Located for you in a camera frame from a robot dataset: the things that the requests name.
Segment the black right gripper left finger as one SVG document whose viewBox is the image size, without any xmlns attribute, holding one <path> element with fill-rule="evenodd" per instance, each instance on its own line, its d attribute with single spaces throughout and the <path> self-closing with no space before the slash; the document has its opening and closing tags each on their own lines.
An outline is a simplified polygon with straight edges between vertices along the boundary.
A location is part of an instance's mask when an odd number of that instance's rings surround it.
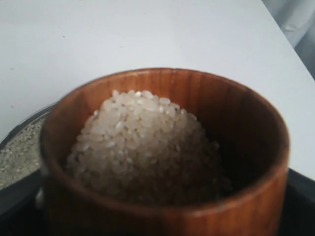
<svg viewBox="0 0 315 236">
<path fill-rule="evenodd" d="M 35 206 L 42 184 L 40 171 L 0 191 L 0 234 L 2 236 L 47 236 L 44 212 Z"/>
</svg>

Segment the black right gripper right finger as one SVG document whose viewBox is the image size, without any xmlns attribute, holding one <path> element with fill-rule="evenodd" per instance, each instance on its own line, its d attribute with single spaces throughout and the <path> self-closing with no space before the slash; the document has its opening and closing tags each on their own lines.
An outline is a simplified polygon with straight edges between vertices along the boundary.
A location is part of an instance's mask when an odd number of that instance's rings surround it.
<svg viewBox="0 0 315 236">
<path fill-rule="evenodd" d="M 282 236 L 315 236 L 315 181 L 292 170 L 280 223 Z"/>
</svg>

